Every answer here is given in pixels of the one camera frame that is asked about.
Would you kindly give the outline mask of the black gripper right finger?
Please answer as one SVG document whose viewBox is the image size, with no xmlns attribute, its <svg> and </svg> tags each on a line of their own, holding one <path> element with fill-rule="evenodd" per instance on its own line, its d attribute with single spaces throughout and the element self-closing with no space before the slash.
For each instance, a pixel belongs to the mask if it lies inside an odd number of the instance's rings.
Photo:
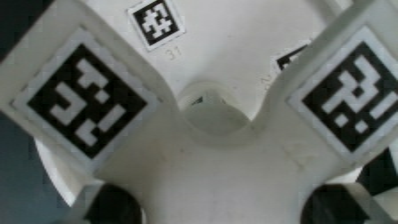
<svg viewBox="0 0 398 224">
<path fill-rule="evenodd" d="M 321 185 L 305 200 L 300 224 L 398 224 L 358 183 Z"/>
</svg>

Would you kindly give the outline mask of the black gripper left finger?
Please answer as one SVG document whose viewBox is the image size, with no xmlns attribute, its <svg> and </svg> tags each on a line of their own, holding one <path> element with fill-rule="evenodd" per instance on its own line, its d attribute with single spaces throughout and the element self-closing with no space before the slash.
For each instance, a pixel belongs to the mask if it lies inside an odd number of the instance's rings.
<svg viewBox="0 0 398 224">
<path fill-rule="evenodd" d="M 58 224 L 143 224 L 140 204 L 127 191 L 108 183 L 87 185 Z"/>
</svg>

